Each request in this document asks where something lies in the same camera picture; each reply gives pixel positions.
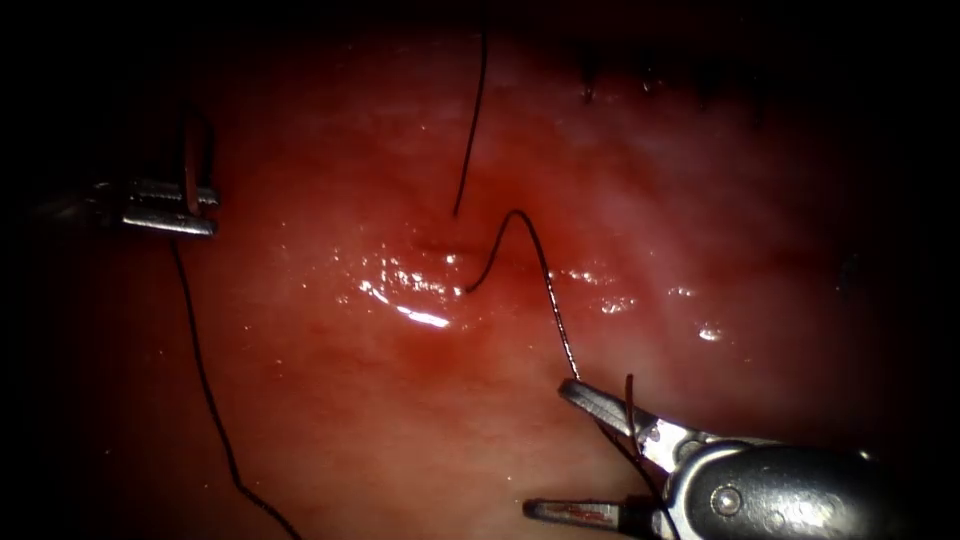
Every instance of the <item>metal instrument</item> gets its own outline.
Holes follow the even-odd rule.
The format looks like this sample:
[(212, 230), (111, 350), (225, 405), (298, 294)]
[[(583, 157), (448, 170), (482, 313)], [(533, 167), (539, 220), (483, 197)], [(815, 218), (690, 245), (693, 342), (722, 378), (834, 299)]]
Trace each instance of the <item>metal instrument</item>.
[(533, 499), (532, 519), (656, 540), (913, 538), (911, 497), (865, 454), (722, 437), (670, 422), (567, 379), (560, 396), (635, 437), (667, 473), (662, 500)]

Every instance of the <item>black suture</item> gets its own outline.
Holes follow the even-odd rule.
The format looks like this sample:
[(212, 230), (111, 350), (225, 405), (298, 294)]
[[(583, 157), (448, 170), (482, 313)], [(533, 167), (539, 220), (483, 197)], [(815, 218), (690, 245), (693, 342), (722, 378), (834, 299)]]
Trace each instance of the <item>black suture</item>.
[(533, 222), (530, 220), (530, 217), (524, 213), (523, 210), (511, 210), (507, 212), (507, 215), (503, 218), (503, 221), (500, 223), (500, 230), (497, 232), (497, 239), (493, 243), (493, 249), (490, 250), (490, 256), (487, 257), (487, 265), (484, 267), (483, 272), (480, 273), (480, 277), (475, 283), (466, 287), (466, 292), (471, 293), (480, 286), (487, 275), (490, 273), (490, 269), (493, 268), (493, 262), (496, 260), (497, 251), (500, 249), (500, 242), (503, 241), (503, 233), (507, 230), (507, 225), (510, 224), (510, 218), (518, 217), (523, 220), (524, 224), (527, 226), (527, 231), (530, 233), (530, 240), (533, 241), (533, 247), (537, 253), (537, 260), (540, 262), (540, 273), (543, 276), (544, 285), (547, 287), (547, 296), (550, 299), (550, 308), (553, 310), (553, 319), (556, 322), (557, 330), (560, 332), (560, 341), (563, 344), (563, 350), (567, 357), (567, 363), (570, 365), (570, 370), (573, 372), (575, 379), (580, 380), (580, 371), (577, 369), (577, 362), (573, 359), (573, 351), (570, 349), (570, 340), (567, 338), (567, 330), (563, 325), (563, 318), (560, 316), (560, 308), (557, 306), (557, 296), (553, 292), (553, 279), (550, 278), (550, 267), (547, 265), (547, 257), (543, 253), (543, 245), (540, 244), (540, 237), (537, 236), (537, 231), (533, 226)]
[(667, 523), (670, 524), (670, 531), (673, 533), (674, 538), (680, 538), (680, 534), (677, 532), (677, 525), (673, 522), (673, 516), (670, 515), (670, 510), (667, 509), (667, 503), (663, 500), (663, 496), (660, 494), (660, 491), (657, 490), (657, 486), (653, 483), (653, 478), (650, 478), (650, 475), (647, 474), (647, 471), (640, 465), (640, 458), (643, 456), (643, 449), (640, 448), (640, 441), (637, 440), (637, 425), (634, 423), (634, 409), (636, 406), (633, 403), (633, 373), (627, 374), (627, 381), (624, 384), (624, 399), (627, 402), (627, 425), (630, 426), (630, 441), (633, 443), (634, 448), (634, 459), (632, 460), (636, 466), (635, 468), (640, 473), (640, 477), (643, 478), (644, 483), (647, 484), (647, 488), (650, 490), (650, 493), (653, 494), (653, 499), (657, 501), (657, 506), (663, 512), (663, 515), (667, 516)]
[(193, 344), (193, 358), (197, 365), (197, 374), (200, 377), (200, 386), (203, 389), (203, 397), (207, 402), (207, 409), (210, 411), (213, 424), (217, 428), (217, 435), (220, 436), (220, 443), (223, 446), (223, 452), (227, 457), (227, 467), (230, 469), (230, 479), (233, 481), (234, 487), (237, 488), (237, 491), (239, 491), (241, 495), (246, 497), (250, 502), (273, 518), (274, 521), (283, 527), (283, 530), (286, 531), (290, 538), (294, 540), (300, 540), (302, 537), (296, 531), (296, 529), (293, 528), (293, 525), (287, 521), (287, 518), (285, 518), (279, 510), (271, 506), (267, 501), (261, 499), (260, 496), (245, 486), (243, 484), (243, 480), (240, 478), (240, 468), (237, 466), (237, 459), (233, 455), (233, 446), (230, 444), (230, 438), (227, 436), (227, 430), (223, 426), (223, 421), (220, 419), (220, 412), (217, 410), (217, 404), (213, 398), (213, 390), (210, 388), (210, 381), (207, 380), (207, 371), (203, 366), (203, 356), (200, 352), (200, 336), (197, 332), (197, 319), (193, 310), (193, 298), (190, 295), (190, 284), (189, 281), (187, 281), (187, 271), (183, 266), (183, 260), (180, 258), (180, 250), (177, 248), (176, 240), (170, 241), (170, 251), (173, 254), (173, 261), (177, 266), (177, 275), (180, 277), (180, 288), (183, 289), (184, 303), (186, 304), (187, 308), (187, 321), (190, 325), (190, 340)]
[(470, 135), (467, 137), (467, 151), (463, 155), (463, 169), (460, 171), (460, 185), (457, 187), (457, 199), (453, 203), (453, 217), (460, 215), (460, 202), (467, 185), (467, 169), (470, 167), (470, 153), (473, 151), (473, 138), (477, 134), (477, 122), (480, 119), (480, 102), (483, 99), (483, 83), (487, 78), (487, 28), (484, 24), (480, 31), (480, 82), (477, 83), (477, 101), (473, 106), (473, 120), (470, 122)]

